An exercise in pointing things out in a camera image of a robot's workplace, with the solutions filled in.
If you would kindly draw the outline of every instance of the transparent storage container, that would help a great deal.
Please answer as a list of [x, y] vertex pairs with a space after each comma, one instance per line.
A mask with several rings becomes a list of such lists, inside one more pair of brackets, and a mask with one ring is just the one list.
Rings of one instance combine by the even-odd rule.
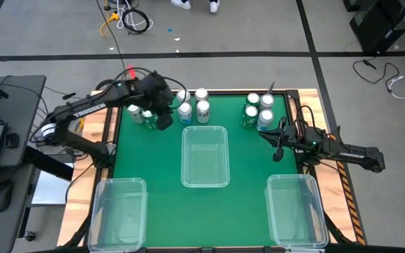
[[277, 245], [322, 248], [328, 229], [316, 180], [310, 175], [272, 175], [266, 182], [269, 232]]
[[90, 252], [141, 248], [146, 236], [148, 194], [143, 179], [108, 179], [96, 186], [87, 246]]
[[228, 131], [222, 126], [186, 127], [182, 131], [182, 184], [220, 188], [229, 180]]

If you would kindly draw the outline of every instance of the green table surface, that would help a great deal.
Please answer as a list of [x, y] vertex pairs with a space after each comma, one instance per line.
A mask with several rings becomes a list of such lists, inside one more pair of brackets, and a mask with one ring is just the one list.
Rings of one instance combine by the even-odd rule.
[[[225, 188], [186, 188], [181, 183], [181, 135], [188, 125], [173, 114], [165, 131], [134, 124], [123, 110], [114, 179], [142, 178], [148, 191], [144, 247], [242, 247], [276, 245], [269, 236], [264, 191], [273, 174], [296, 174], [293, 152], [275, 163], [275, 151], [255, 128], [240, 126], [245, 96], [211, 96], [210, 120], [191, 126], [228, 131], [231, 181]], [[275, 96], [276, 128], [287, 116], [284, 97]]]

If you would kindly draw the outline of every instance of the white sneaker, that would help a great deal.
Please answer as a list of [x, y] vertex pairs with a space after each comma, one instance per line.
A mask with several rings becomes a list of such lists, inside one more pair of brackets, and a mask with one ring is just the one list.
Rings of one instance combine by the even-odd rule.
[[210, 13], [218, 12], [219, 2], [220, 0], [218, 0], [217, 2], [210, 2]]
[[178, 6], [180, 8], [183, 8], [184, 10], [190, 10], [191, 6], [190, 6], [190, 1], [187, 1], [185, 3], [183, 3], [181, 0], [172, 0], [172, 4], [174, 6]]

